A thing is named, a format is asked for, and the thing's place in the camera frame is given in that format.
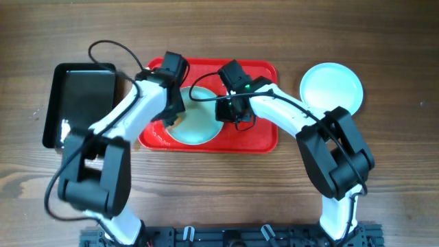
black plastic tray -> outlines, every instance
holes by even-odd
[[[115,69],[113,64],[105,64]],[[61,148],[72,128],[87,129],[115,105],[116,75],[93,63],[62,63],[54,71],[43,145]]]

